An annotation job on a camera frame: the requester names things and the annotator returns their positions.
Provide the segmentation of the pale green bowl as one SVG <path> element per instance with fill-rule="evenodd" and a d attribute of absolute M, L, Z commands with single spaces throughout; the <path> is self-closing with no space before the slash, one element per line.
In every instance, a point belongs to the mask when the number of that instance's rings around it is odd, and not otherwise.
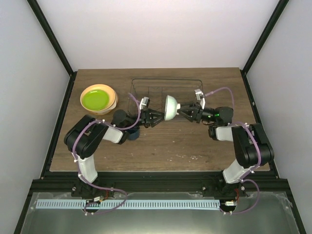
<path fill-rule="evenodd" d="M 178 103 L 173 96 L 167 95 L 165 103 L 164 120 L 165 121 L 172 120 L 177 115 L 177 111 L 179 109 L 180 103 Z"/>

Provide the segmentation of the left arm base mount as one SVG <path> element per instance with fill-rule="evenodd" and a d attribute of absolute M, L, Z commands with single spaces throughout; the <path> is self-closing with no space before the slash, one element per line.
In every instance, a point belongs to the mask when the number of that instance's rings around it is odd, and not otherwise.
<path fill-rule="evenodd" d="M 78 179 L 72 187 L 71 196 L 81 197 L 82 199 L 93 199 L 98 196 L 109 198 L 109 197 L 112 197 L 114 193 L 115 192 L 111 190 L 102 190 L 102 189 L 95 188 L 87 183 L 84 183 L 82 180 Z"/>

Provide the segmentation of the dark blue mug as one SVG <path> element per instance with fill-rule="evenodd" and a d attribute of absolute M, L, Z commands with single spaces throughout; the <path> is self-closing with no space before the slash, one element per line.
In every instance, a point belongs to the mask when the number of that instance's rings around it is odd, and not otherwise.
<path fill-rule="evenodd" d="M 128 129 L 128 140 L 136 140 L 140 136 L 140 129 Z"/>

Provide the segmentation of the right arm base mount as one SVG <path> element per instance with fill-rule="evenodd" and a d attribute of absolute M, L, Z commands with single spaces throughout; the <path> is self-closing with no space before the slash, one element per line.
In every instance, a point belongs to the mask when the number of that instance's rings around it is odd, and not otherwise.
<path fill-rule="evenodd" d="M 229 184 L 225 181 L 223 174 L 208 176 L 201 182 L 204 196 L 208 197 L 234 197 L 240 191 L 241 183 Z"/>

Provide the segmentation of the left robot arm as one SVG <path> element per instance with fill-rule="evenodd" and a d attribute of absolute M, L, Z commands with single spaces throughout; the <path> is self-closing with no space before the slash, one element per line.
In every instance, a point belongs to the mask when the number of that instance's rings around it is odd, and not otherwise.
<path fill-rule="evenodd" d="M 127 140 L 136 140 L 141 126 L 155 127 L 164 121 L 164 117 L 163 112 L 152 109 L 139 110 L 138 115 L 116 110 L 111 123 L 85 115 L 64 137 L 64 144 L 78 164 L 78 177 L 84 182 L 83 192 L 89 197 L 99 193 L 100 185 L 95 182 L 98 173 L 94 153 L 103 140 L 119 145 Z"/>

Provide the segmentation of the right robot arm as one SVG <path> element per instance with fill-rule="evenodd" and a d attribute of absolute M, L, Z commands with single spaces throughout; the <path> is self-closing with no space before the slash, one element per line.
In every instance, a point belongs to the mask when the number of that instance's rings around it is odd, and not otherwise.
<path fill-rule="evenodd" d="M 217 192 L 228 196 L 234 191 L 234 183 L 243 181 L 255 169 L 270 163 L 274 151 L 262 124 L 232 123 L 231 107 L 202 108 L 198 103 L 183 106 L 177 113 L 190 122 L 206 122 L 210 138 L 229 141 L 234 145 L 235 160 L 223 171 L 223 180 L 217 183 Z"/>

